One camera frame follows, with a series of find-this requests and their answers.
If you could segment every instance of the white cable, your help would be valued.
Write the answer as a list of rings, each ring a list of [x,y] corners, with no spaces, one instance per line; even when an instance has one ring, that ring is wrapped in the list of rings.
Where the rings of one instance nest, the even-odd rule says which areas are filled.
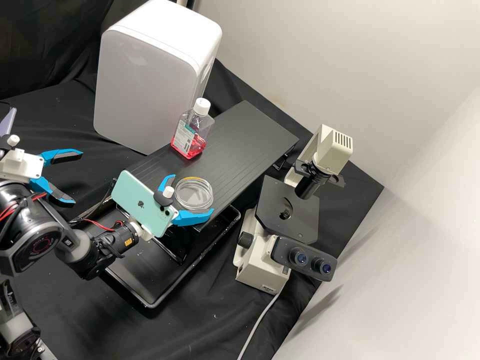
[[[255,325],[253,325],[253,328],[251,329],[250,331],[250,335],[248,335],[248,338],[246,339],[245,341],[245,344],[243,345],[243,347],[241,348],[241,351],[240,351],[240,354],[238,355],[238,357],[236,358],[236,360],[242,360],[242,357],[244,356],[244,353],[245,353],[245,350],[247,350],[247,347],[249,346],[250,344],[250,340],[252,340],[252,337],[254,336],[254,333],[255,333],[255,330],[257,330],[260,322],[262,321],[262,319],[264,318],[265,314],[267,313],[267,311],[272,307],[272,305],[277,301],[277,299],[279,298],[280,296],[280,293],[282,292],[282,290],[284,289],[285,287],[285,284],[283,284],[283,286],[281,287],[281,289],[278,291],[278,293],[273,297],[273,299],[270,301],[270,303],[266,306],[266,308],[263,310],[263,312],[260,314],[260,316],[258,317],[258,319],[256,320],[256,323]]]

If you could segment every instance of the white wall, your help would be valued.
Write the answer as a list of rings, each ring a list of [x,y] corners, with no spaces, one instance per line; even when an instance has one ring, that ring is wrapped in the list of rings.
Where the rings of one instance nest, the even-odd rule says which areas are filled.
[[[478,84],[480,5],[458,0],[196,0],[218,58],[309,130],[354,139],[384,185]]]
[[[480,358],[479,135],[480,89],[380,195],[275,360]]]
[[[201,0],[219,59],[387,188],[275,355],[480,358],[480,5]]]

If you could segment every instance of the black fabric backdrop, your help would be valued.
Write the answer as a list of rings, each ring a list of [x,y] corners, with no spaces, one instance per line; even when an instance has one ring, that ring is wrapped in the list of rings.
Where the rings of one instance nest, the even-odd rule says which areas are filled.
[[[95,63],[100,25],[112,2],[2,1],[0,99],[58,84],[79,74],[89,59]]]
[[[69,147],[85,152],[78,162],[44,171],[78,201],[75,208],[62,211],[67,218],[96,203],[110,179],[142,157],[95,133],[95,78],[80,81],[9,99],[18,108],[13,132],[20,136],[21,148],[29,153]],[[290,162],[311,136],[217,61],[205,97],[212,101],[212,115],[245,99],[295,134],[300,142]],[[271,167],[267,173],[281,178],[287,168],[277,172]],[[318,194],[322,203],[316,246],[335,256],[383,188],[350,162],[342,173],[347,180],[345,189],[326,185]],[[255,204],[260,183],[260,179],[253,183],[234,202],[239,210]],[[42,329],[42,338],[59,359],[236,359],[254,322],[272,298],[234,280],[232,259],[239,230],[240,224],[153,312],[142,311],[100,278],[80,280],[53,254],[17,278],[19,295]],[[244,359],[270,359],[318,285],[293,272]]]

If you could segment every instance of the petri dish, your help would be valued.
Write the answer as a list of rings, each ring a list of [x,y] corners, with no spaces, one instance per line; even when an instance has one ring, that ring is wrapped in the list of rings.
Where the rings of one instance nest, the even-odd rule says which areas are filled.
[[[212,186],[201,177],[184,177],[176,184],[174,194],[180,205],[192,211],[209,209],[214,202]]]

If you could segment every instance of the red cable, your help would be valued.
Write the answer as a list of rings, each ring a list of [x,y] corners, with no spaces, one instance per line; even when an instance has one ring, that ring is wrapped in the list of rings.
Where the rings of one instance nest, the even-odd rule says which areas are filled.
[[[17,205],[17,204],[18,204],[17,202],[14,202],[14,203],[11,204],[10,206],[7,206],[7,207],[5,208],[5,210],[3,210],[3,211],[0,213],[0,218],[1,218],[3,215],[5,215],[5,213],[6,213],[8,210],[10,210],[10,209],[12,208],[12,206]]]
[[[47,196],[47,193],[46,192],[42,192],[41,194],[38,194],[36,196],[33,196],[31,198],[32,201],[35,201],[35,200],[38,200],[40,198],[44,198]],[[5,220],[6,218],[8,218],[10,215],[12,215],[14,212],[15,212],[15,209],[17,208],[15,205],[18,206],[18,202],[14,202],[13,204],[11,204],[9,207],[7,207],[5,210],[3,210],[1,213],[0,213],[0,222]]]
[[[94,224],[95,226],[98,226],[100,229],[106,230],[106,231],[115,231],[115,229],[112,229],[110,227],[103,226],[101,223],[96,222],[95,220],[90,220],[90,219],[81,219],[81,221],[86,221],[89,223]]]

